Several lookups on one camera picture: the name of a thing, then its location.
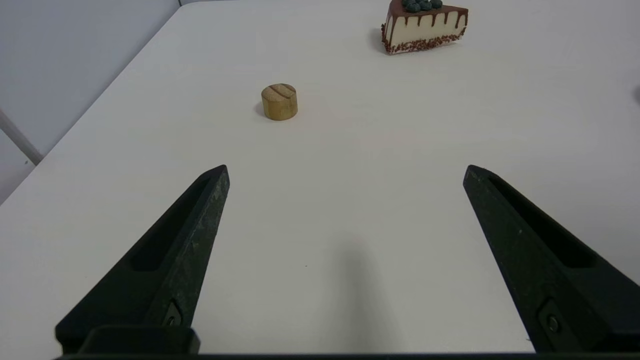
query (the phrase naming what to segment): cake slice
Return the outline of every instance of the cake slice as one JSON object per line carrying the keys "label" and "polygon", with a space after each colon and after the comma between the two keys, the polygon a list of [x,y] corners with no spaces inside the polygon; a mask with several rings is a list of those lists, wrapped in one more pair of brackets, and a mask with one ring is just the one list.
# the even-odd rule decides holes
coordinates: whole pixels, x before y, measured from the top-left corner
{"label": "cake slice", "polygon": [[442,5],[440,0],[391,0],[382,42],[389,54],[432,49],[461,38],[468,18],[468,9]]}

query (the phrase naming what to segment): white wall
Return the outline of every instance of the white wall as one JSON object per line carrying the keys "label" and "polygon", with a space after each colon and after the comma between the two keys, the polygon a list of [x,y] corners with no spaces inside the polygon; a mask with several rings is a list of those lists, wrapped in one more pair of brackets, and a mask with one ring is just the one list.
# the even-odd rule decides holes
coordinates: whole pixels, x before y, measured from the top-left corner
{"label": "white wall", "polygon": [[0,108],[46,154],[178,7],[0,0]]}
{"label": "white wall", "polygon": [[20,149],[0,131],[0,204],[34,167]]}

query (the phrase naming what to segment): wooden cylinder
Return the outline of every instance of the wooden cylinder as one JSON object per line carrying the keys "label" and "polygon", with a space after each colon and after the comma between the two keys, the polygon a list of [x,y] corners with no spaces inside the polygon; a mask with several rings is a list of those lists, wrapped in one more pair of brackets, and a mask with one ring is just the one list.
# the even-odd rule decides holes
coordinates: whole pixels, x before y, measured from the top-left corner
{"label": "wooden cylinder", "polygon": [[298,113],[296,89],[288,84],[267,86],[262,91],[262,107],[271,120],[291,119]]}

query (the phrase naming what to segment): blueberry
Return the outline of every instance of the blueberry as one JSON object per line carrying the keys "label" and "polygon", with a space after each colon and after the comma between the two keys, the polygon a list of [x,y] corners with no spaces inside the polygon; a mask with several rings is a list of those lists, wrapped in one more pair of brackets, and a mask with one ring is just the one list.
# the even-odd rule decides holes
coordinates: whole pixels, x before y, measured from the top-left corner
{"label": "blueberry", "polygon": [[428,12],[429,10],[431,10],[431,3],[429,1],[421,1],[420,10],[422,10],[423,12]]}
{"label": "blueberry", "polygon": [[406,12],[408,13],[417,13],[420,12],[420,5],[416,3],[409,3],[406,5]]}

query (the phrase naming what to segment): screw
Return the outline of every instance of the screw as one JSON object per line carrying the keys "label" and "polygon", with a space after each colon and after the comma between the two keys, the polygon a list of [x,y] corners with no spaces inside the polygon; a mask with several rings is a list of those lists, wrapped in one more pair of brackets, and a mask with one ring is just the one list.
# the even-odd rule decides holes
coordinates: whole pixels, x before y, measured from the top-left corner
{"label": "screw", "polygon": [[547,326],[549,327],[549,330],[551,330],[551,332],[560,332],[560,323],[554,315],[549,315],[549,317],[547,318]]}

